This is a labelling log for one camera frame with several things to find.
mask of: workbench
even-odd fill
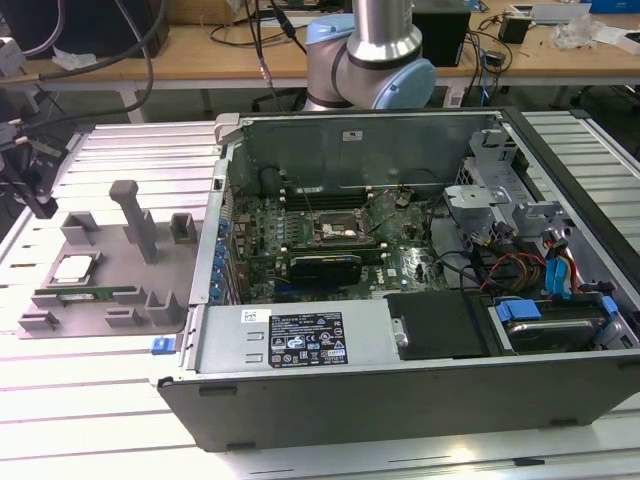
[[[530,3],[543,3],[534,0]],[[471,27],[484,19],[502,13],[507,0],[487,0],[490,10],[474,13]],[[638,28],[638,15],[595,15],[597,20],[611,26]],[[154,59],[156,90],[200,90],[205,109],[211,110],[209,89],[265,88],[258,69],[255,51],[213,43],[209,39],[211,27],[172,26],[169,38]],[[497,26],[488,33],[497,35]],[[279,33],[277,27],[265,27],[264,36]],[[598,44],[595,48],[559,50],[552,45],[552,27],[531,29],[523,45],[511,46],[513,64],[500,77],[504,86],[566,86],[566,85],[626,85],[640,83],[640,58],[617,47]],[[224,32],[217,33],[223,38]],[[304,41],[304,30],[300,31]],[[230,28],[224,37],[233,42],[249,42],[246,26]],[[483,47],[501,50],[499,44],[482,38]],[[265,48],[267,64],[276,88],[306,87],[306,57],[293,43]],[[465,88],[475,71],[473,49],[466,45],[458,67],[438,68],[437,85],[446,86],[445,107],[458,107]],[[36,60],[26,65],[28,73],[59,70],[48,60]],[[146,67],[143,59],[128,59],[104,70],[73,77],[65,81],[45,83],[51,91],[117,91],[125,105],[136,102],[136,92],[146,86]],[[129,114],[131,122],[144,122],[140,110]]]
[[[525,116],[627,239],[637,238],[640,212],[628,201],[639,195],[640,172],[631,157],[592,120],[568,112]],[[0,245],[3,478],[640,476],[640,396],[587,427],[208,454],[149,384],[176,362],[176,355],[150,355],[152,337],[19,340],[16,321],[64,242],[59,227],[67,213],[90,210],[99,225],[124,223],[108,196],[114,180],[136,180],[139,203],[157,222],[175,212],[203,220],[221,154],[213,130],[211,122],[109,125],[75,135],[54,191],[59,211],[39,220],[25,210]],[[544,175],[534,173],[553,199]]]

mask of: metal bracket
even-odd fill
[[[519,203],[513,210],[513,220],[522,237],[537,237],[551,228],[564,215],[558,202]]]

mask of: red wire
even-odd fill
[[[506,255],[501,256],[498,261],[495,263],[495,265],[493,267],[491,267],[491,270],[489,270],[489,278],[491,278],[491,276],[493,275],[493,272],[495,272],[496,268],[498,268],[498,266],[500,266],[500,264],[507,258],[510,257],[527,257],[527,258],[533,258],[535,260],[537,260],[538,262],[540,262],[540,265],[542,266],[547,266],[547,264],[544,262],[544,260],[542,260],[539,256],[537,255],[531,255],[530,253],[508,253]],[[482,285],[480,285],[480,290],[484,290],[485,287],[487,287],[489,285],[488,282],[484,282]]]

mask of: blue clip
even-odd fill
[[[502,323],[519,320],[539,320],[542,318],[533,300],[505,300],[496,307]]]
[[[216,255],[223,257],[225,253],[227,253],[227,246],[221,241],[218,241],[218,243],[216,243]]]
[[[176,339],[158,337],[153,340],[151,355],[173,355],[176,353]]]
[[[602,308],[604,308],[604,311],[607,312],[609,320],[618,315],[618,305],[613,298],[602,297],[602,299],[600,300],[600,304],[602,305]]]
[[[231,222],[226,218],[221,218],[220,223],[218,225],[218,230],[221,234],[229,233],[229,229],[231,228]]]
[[[544,287],[551,295],[560,295],[565,300],[571,298],[571,294],[564,289],[569,267],[556,257],[547,261],[547,273],[544,279]]]

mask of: white label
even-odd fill
[[[95,300],[92,293],[73,293],[68,295],[58,295],[58,300],[62,302],[90,302]]]
[[[271,309],[261,308],[258,310],[243,310],[240,321],[242,323],[266,323],[271,316]]]
[[[343,142],[359,142],[362,140],[362,130],[350,130],[342,132]]]

